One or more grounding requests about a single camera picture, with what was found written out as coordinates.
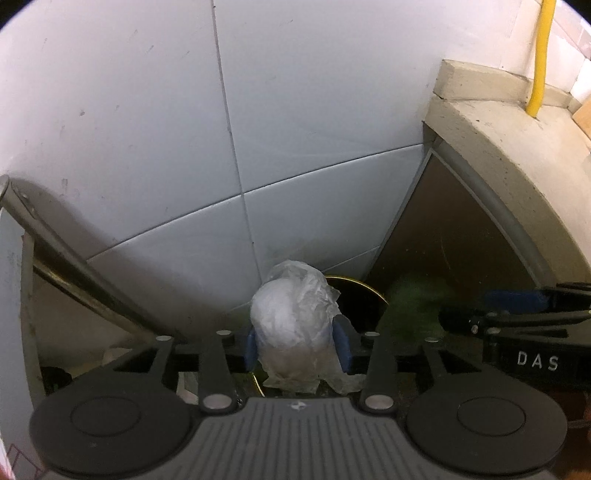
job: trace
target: white plastic bag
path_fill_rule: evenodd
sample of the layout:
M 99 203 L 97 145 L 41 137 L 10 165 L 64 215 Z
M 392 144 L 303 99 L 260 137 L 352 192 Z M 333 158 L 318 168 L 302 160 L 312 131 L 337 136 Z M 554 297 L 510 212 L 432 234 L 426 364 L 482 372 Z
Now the white plastic bag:
M 315 393 L 320 380 L 336 392 L 360 390 L 364 375 L 340 369 L 332 339 L 339 291 L 315 268 L 295 261 L 276 265 L 252 298 L 251 321 L 266 387 Z

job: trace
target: white tile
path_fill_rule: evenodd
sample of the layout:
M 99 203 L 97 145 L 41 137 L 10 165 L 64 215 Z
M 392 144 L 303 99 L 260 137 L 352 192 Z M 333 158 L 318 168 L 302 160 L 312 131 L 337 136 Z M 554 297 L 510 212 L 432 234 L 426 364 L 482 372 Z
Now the white tile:
M 501 69 L 527 75 L 535 54 L 535 32 L 540 5 L 535 0 L 523 0 L 515 19 L 511 37 L 501 59 Z
M 42 365 L 72 368 L 99 361 L 111 346 L 132 340 L 121 328 L 35 276 L 33 312 Z
M 345 260 L 334 267 L 328 268 L 324 271 L 324 274 L 340 275 L 341 277 L 363 280 L 374 264 L 378 250 L 379 247 L 372 248 L 369 252 L 365 252 L 361 255 L 357 255 L 357 257 Z
M 37 0 L 0 79 L 0 171 L 86 257 L 239 193 L 210 0 Z
M 219 327 L 260 285 L 241 197 L 132 238 L 90 264 L 191 338 Z
M 591 96 L 591 61 L 585 59 L 583 67 L 579 72 L 577 81 L 574 83 L 570 93 L 579 102 L 584 103 Z
M 583 27 L 583 30 L 585 30 L 588 33 L 591 33 L 591 25 L 589 25 L 589 22 L 587 22 L 582 17 L 581 17 L 581 26 Z
M 569 38 L 577 44 L 583 32 L 581 16 L 564 0 L 557 0 L 554 21 L 560 25 Z
M 381 244 L 423 159 L 422 146 L 327 167 L 245 195 L 265 278 L 284 260 L 330 268 Z
M 584 29 L 579 39 L 579 50 L 586 59 L 591 59 L 591 33 Z
M 503 70 L 534 77 L 535 33 L 539 14 L 540 5 L 535 0 L 523 0 L 502 57 Z M 583 61 L 584 56 L 573 40 L 554 21 L 548 42 L 546 83 L 569 92 Z
M 519 3 L 216 1 L 245 191 L 421 142 L 441 60 L 498 67 Z

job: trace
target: yellow pipe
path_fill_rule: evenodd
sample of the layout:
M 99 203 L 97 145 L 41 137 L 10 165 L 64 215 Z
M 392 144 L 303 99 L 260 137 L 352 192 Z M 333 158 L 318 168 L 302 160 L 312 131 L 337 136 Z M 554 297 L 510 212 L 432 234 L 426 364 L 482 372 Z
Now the yellow pipe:
M 538 34 L 535 38 L 535 68 L 534 68 L 534 87 L 531 92 L 531 98 L 525 111 L 529 116 L 536 117 L 542 100 L 544 100 L 544 89 L 546 87 L 546 62 L 548 57 L 548 39 L 550 38 L 550 28 L 556 9 L 556 0 L 543 0 L 538 19 Z

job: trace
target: circular pad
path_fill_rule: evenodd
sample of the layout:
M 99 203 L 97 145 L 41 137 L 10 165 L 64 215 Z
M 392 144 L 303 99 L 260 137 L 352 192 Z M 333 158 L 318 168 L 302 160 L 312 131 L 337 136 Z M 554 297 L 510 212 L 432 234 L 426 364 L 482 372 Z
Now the circular pad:
M 151 379 L 111 372 L 49 395 L 30 435 L 53 470 L 72 477 L 124 478 L 152 469 L 189 439 L 189 407 Z
M 121 397 L 91 398 L 72 412 L 72 424 L 82 433 L 114 437 L 133 428 L 141 412 L 137 403 Z
M 420 395 L 408 433 L 434 460 L 477 475 L 540 469 L 560 452 L 567 431 L 560 406 L 502 374 L 448 375 Z
M 525 413 L 519 405 L 504 398 L 479 397 L 460 405 L 457 419 L 474 433 L 502 437 L 523 426 Z

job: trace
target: gold rim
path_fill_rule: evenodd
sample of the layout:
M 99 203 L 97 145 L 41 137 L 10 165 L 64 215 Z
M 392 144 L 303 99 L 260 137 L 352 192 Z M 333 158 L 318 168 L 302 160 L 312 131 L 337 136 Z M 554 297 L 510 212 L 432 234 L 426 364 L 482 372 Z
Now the gold rim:
M 252 379 L 255 381 L 256 389 L 261 394 L 261 397 L 264 397 L 265 394 L 262 392 L 261 386 L 259 385 L 259 382 L 258 382 L 258 378 L 256 377 L 254 372 L 251 372 L 251 375 L 252 375 Z
M 386 305 L 388 305 L 388 301 L 384 298 L 384 296 L 380 292 L 378 292 L 377 290 L 374 290 L 372 287 L 363 283 L 362 281 L 355 280 L 354 278 L 342 277 L 341 275 L 327 275 L 326 278 L 327 279 L 328 278 L 337 278 L 338 280 L 347 280 L 347 281 L 356 283 L 357 285 L 361 285 L 362 287 L 367 288 L 369 291 L 374 292 L 378 297 L 380 297 L 384 302 L 386 302 Z

